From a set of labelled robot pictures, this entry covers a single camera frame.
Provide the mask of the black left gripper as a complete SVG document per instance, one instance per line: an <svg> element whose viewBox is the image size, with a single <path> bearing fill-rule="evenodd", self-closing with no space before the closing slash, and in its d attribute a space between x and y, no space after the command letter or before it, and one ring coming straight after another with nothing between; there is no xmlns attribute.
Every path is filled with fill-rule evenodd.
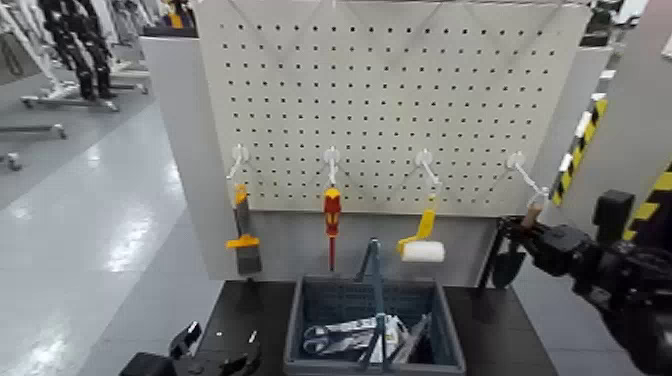
<svg viewBox="0 0 672 376"><path fill-rule="evenodd" d="M120 376L194 376L194 375L253 375L262 363L262 349L258 331L248 338L248 352L226 359L207 359L186 356L202 335L198 321L192 321L182 329L169 344L169 357L148 353L136 353L119 371Z"/></svg>

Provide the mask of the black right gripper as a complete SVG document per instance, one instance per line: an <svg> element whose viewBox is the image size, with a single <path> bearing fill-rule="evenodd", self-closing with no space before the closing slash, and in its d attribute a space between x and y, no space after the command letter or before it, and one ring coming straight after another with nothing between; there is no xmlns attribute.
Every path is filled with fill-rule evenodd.
<svg viewBox="0 0 672 376"><path fill-rule="evenodd" d="M526 247L533 264L545 273L560 277L588 276L596 269L596 242L569 225L547 226L526 216L503 216L497 222L497 239Z"/></svg>

